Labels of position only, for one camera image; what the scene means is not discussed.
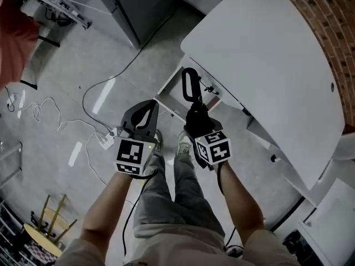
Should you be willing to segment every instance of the red cloth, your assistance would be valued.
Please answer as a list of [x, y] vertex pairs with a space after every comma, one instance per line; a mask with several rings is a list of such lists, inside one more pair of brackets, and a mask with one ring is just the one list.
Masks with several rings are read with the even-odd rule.
[[22, 13], [16, 0], [0, 0], [0, 90], [21, 80], [40, 25]]

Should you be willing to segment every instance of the gray pants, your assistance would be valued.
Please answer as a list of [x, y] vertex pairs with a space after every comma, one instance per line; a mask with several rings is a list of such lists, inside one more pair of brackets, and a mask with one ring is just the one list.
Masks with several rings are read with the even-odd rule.
[[152, 155], [147, 174], [158, 173], [146, 184], [134, 214], [134, 227], [141, 224], [188, 224], [225, 236], [223, 228], [204, 198], [188, 154], [174, 160], [175, 202], [165, 179], [165, 161], [159, 151]]

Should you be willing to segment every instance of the sneaker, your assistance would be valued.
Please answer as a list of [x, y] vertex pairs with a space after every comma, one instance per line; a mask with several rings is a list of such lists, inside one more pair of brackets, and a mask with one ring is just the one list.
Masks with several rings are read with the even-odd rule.
[[155, 130], [154, 138], [158, 141], [158, 143], [155, 145], [154, 150], [160, 151], [161, 147], [163, 146], [163, 136], [158, 129]]
[[190, 149], [192, 147], [192, 143], [187, 134], [183, 131], [179, 135], [179, 139], [177, 141], [177, 155], [179, 154], [189, 154]]

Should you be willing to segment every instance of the human arm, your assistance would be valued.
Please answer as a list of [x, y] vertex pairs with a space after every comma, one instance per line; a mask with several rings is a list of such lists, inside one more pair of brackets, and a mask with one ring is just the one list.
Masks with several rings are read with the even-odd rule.
[[105, 258], [132, 178], [116, 172], [86, 213], [80, 238], [95, 245]]
[[220, 180], [233, 224], [245, 245], [254, 231], [264, 229], [262, 212], [228, 162], [222, 165]]

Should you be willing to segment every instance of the brick wall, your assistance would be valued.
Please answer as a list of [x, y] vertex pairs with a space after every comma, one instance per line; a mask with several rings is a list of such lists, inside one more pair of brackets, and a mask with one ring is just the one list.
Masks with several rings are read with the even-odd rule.
[[291, 0], [315, 33], [332, 68], [344, 111], [344, 133], [355, 132], [355, 0]]

